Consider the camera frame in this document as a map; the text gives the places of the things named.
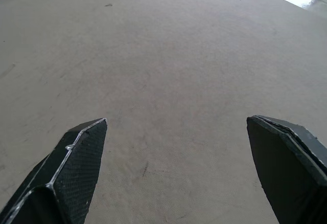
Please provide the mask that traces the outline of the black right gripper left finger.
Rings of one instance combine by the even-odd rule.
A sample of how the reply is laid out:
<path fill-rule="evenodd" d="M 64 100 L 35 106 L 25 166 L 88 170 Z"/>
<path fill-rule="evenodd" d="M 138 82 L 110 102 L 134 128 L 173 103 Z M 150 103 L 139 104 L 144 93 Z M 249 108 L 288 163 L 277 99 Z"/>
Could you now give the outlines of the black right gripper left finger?
<path fill-rule="evenodd" d="M 106 133 L 105 118 L 69 129 L 0 211 L 0 224 L 84 224 Z"/>

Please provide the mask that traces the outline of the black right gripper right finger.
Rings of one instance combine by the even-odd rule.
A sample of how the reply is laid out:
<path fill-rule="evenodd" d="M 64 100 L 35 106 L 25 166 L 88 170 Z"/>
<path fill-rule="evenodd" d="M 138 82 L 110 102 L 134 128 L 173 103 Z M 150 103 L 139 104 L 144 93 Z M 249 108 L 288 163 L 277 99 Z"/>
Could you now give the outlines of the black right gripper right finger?
<path fill-rule="evenodd" d="M 305 127 L 247 118 L 253 161 L 279 224 L 327 224 L 327 148 Z"/>

